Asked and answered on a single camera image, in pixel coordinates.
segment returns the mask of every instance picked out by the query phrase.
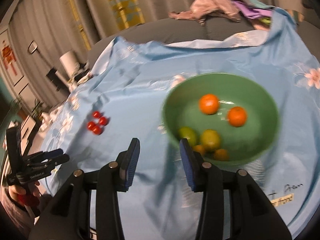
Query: paper towel roll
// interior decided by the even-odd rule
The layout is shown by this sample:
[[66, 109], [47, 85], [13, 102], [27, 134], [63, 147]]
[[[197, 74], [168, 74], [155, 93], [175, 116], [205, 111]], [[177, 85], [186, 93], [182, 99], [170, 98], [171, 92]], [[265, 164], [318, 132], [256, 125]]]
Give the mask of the paper towel roll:
[[79, 68], [80, 64], [76, 58], [76, 55], [72, 50], [60, 57], [64, 69], [66, 70], [69, 78], [72, 78], [73, 73]]

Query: silver bolt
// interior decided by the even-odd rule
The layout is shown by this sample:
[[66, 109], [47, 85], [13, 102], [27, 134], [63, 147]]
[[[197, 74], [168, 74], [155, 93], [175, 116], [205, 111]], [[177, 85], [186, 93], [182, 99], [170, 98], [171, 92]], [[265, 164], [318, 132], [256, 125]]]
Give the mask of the silver bolt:
[[79, 177], [80, 175], [82, 175], [82, 173], [83, 173], [83, 171], [81, 171], [81, 170], [75, 170], [75, 171], [73, 172], [73, 175], [74, 175], [75, 177]]
[[202, 163], [202, 167], [204, 167], [205, 169], [209, 169], [209, 168], [211, 168], [211, 163], [209, 163], [209, 162], [204, 162], [204, 163]]
[[114, 168], [118, 167], [118, 163], [117, 162], [111, 162], [111, 163], [109, 163], [109, 167], [114, 169]]
[[247, 174], [248, 174], [246, 170], [242, 170], [242, 169], [239, 170], [238, 173], [240, 176], [247, 176]]

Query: pink flower print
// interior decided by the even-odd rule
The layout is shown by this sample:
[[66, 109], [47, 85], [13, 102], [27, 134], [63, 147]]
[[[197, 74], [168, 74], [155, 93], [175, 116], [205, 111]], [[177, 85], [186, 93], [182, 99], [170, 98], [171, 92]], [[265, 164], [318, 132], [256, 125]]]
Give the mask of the pink flower print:
[[304, 76], [309, 79], [308, 85], [310, 87], [314, 85], [317, 89], [320, 89], [320, 68], [311, 68], [310, 73], [307, 73]]

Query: finger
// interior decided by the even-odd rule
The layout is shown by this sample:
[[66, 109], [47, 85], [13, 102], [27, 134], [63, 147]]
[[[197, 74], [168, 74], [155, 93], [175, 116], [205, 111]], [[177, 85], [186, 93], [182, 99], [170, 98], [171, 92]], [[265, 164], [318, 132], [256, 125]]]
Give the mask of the finger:
[[33, 191], [33, 195], [37, 198], [40, 198], [40, 191], [37, 187], [35, 187], [35, 189]]
[[20, 187], [20, 186], [17, 186], [17, 185], [10, 186], [9, 190], [12, 193], [19, 194], [19, 195], [25, 195], [27, 193], [26, 190], [23, 187]]

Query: red tomato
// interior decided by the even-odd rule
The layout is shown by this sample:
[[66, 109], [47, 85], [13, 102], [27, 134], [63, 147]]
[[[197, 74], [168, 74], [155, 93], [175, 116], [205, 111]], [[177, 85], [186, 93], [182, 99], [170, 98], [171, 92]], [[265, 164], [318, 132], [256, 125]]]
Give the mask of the red tomato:
[[93, 113], [92, 113], [92, 116], [94, 117], [94, 118], [100, 118], [101, 117], [101, 114], [100, 114], [100, 112], [99, 111], [94, 111]]
[[93, 128], [92, 131], [93, 131], [94, 134], [99, 135], [99, 134], [101, 134], [102, 129], [101, 129], [98, 125], [96, 125], [96, 126]]
[[100, 117], [100, 119], [99, 119], [100, 125], [107, 125], [108, 123], [109, 123], [109, 118], [107, 118], [105, 116]]
[[90, 122], [87, 123], [87, 129], [90, 130], [90, 131], [92, 131], [93, 128], [94, 128], [96, 125], [97, 125], [97, 124], [96, 124], [95, 122], [90, 121]]

